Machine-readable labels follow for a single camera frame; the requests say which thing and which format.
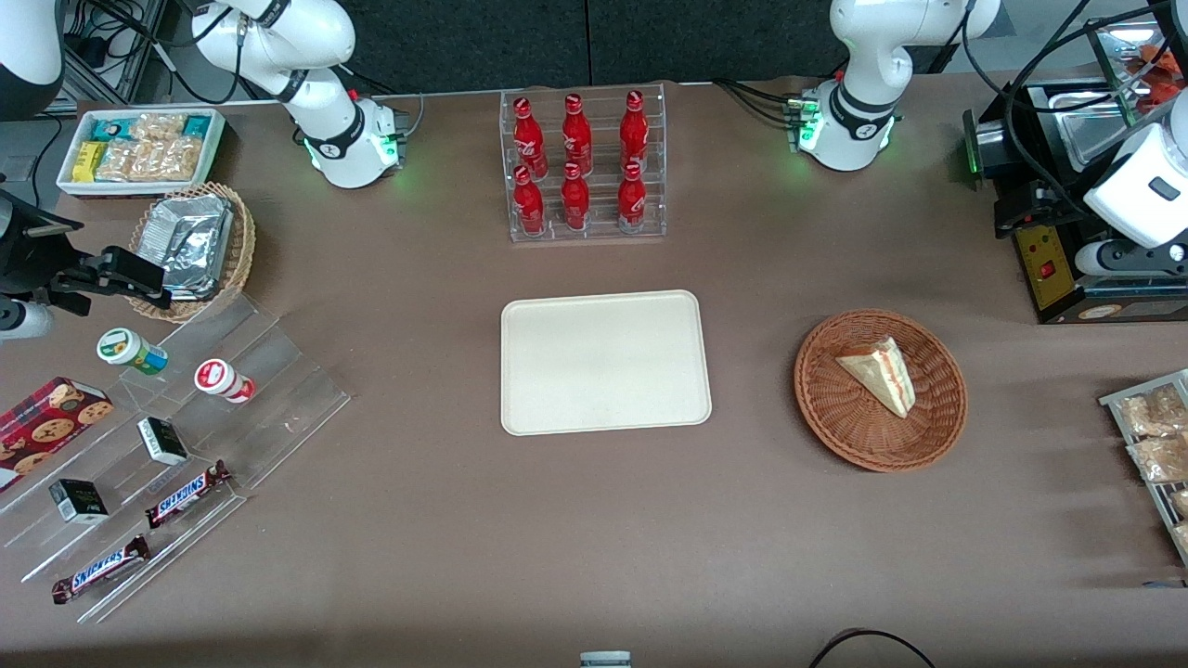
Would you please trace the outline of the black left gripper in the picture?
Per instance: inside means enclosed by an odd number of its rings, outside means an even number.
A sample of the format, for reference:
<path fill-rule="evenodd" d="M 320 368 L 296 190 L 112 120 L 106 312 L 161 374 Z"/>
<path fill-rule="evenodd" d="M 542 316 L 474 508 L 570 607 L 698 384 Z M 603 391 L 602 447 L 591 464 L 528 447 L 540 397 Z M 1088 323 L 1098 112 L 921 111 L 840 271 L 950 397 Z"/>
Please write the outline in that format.
<path fill-rule="evenodd" d="M 1049 185 L 1043 179 L 1031 179 L 1024 185 L 1026 201 L 998 198 L 994 202 L 994 237 L 1009 239 L 1023 229 L 1047 225 L 1094 223 L 1095 214 L 1076 198 Z"/>

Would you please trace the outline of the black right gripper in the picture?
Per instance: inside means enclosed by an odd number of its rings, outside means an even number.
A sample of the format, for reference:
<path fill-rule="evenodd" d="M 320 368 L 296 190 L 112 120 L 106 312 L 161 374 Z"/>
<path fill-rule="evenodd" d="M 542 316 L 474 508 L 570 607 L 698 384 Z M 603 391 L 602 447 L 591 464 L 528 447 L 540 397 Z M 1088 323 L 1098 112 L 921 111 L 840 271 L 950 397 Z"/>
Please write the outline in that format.
<path fill-rule="evenodd" d="M 67 237 L 72 228 L 74 223 L 49 223 L 37 207 L 4 190 L 1 292 L 6 300 L 88 314 L 91 301 L 77 292 L 91 286 L 97 276 L 93 294 L 124 296 L 162 310 L 173 307 L 173 294 L 162 286 L 164 269 L 128 248 L 107 246 L 93 258 L 93 271 L 86 265 L 91 254 L 72 247 Z"/>

